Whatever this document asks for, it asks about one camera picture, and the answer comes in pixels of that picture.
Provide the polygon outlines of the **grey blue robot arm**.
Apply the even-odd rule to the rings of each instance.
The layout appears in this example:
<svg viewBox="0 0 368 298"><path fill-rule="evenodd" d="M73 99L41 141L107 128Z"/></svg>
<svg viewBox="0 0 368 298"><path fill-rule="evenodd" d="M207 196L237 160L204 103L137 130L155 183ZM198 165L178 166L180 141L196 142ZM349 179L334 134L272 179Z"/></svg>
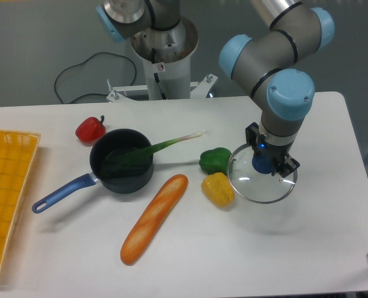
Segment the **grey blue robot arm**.
<svg viewBox="0 0 368 298"><path fill-rule="evenodd" d="M234 36L222 48L219 65L262 111L260 122L246 131L254 169L286 177L299 166L289 151L315 95L312 79L294 65L332 41L334 22L324 9L308 9L301 1L252 5L268 34L258 40ZM198 33L179 1L105 1L96 12L114 41L131 41L143 61L150 99L190 96Z"/></svg>

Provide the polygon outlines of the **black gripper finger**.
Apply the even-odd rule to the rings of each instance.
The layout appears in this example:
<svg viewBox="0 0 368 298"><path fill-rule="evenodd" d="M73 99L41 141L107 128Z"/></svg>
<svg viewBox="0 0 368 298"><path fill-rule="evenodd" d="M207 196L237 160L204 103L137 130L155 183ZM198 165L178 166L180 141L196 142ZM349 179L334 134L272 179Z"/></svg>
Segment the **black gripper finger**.
<svg viewBox="0 0 368 298"><path fill-rule="evenodd" d="M256 122L251 123L245 129L246 143L252 147L257 145L257 137L259 135L259 126Z"/></svg>
<svg viewBox="0 0 368 298"><path fill-rule="evenodd" d="M300 167L300 163L290 155L280 158L273 158L272 163L272 176L278 174L281 178L286 178L289 174L292 174Z"/></svg>

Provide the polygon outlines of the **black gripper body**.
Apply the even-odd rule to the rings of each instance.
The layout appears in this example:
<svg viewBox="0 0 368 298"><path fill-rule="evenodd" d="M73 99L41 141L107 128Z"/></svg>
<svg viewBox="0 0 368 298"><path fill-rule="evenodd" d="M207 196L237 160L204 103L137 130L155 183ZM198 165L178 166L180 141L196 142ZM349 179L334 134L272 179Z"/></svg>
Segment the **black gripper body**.
<svg viewBox="0 0 368 298"><path fill-rule="evenodd" d="M254 151L252 165L254 169L278 169L285 162L293 143L284 146L275 146L267 143L260 135L256 135L251 146Z"/></svg>

